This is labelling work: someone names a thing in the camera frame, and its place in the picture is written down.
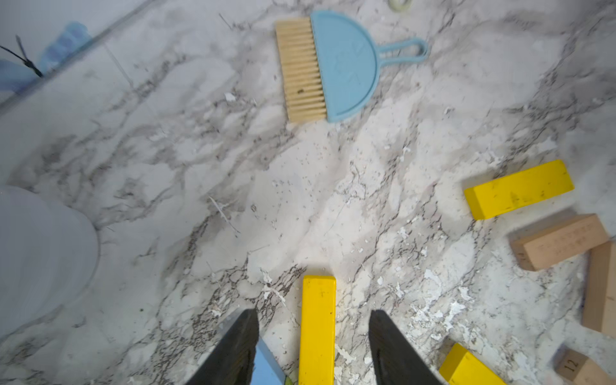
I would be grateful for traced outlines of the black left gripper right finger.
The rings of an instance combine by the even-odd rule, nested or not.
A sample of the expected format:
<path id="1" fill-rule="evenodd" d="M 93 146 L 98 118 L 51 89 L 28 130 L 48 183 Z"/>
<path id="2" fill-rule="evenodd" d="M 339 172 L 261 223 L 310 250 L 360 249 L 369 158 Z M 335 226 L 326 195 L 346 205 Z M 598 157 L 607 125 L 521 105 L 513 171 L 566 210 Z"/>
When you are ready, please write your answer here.
<path id="1" fill-rule="evenodd" d="M 378 385 L 441 384 L 385 311 L 371 312 L 368 338 Z"/>

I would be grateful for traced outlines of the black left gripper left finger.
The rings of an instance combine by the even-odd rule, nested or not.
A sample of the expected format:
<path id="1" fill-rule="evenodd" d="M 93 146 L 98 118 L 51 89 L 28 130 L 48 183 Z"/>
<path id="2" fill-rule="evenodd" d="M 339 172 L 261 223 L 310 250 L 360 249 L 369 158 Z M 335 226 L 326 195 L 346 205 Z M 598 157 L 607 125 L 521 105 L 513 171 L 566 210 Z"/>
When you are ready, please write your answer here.
<path id="1" fill-rule="evenodd" d="M 187 384 L 250 384 L 258 337 L 257 311 L 242 311 Z"/>

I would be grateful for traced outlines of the blue block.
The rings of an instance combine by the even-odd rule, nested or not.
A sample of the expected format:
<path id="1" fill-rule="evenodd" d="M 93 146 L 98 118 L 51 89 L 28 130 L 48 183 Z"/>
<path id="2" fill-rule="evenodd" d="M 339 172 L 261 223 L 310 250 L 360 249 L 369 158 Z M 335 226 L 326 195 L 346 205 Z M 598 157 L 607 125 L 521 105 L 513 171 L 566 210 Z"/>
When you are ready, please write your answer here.
<path id="1" fill-rule="evenodd" d="M 262 338 L 258 340 L 254 357 L 251 385 L 285 385 L 287 376 Z"/>

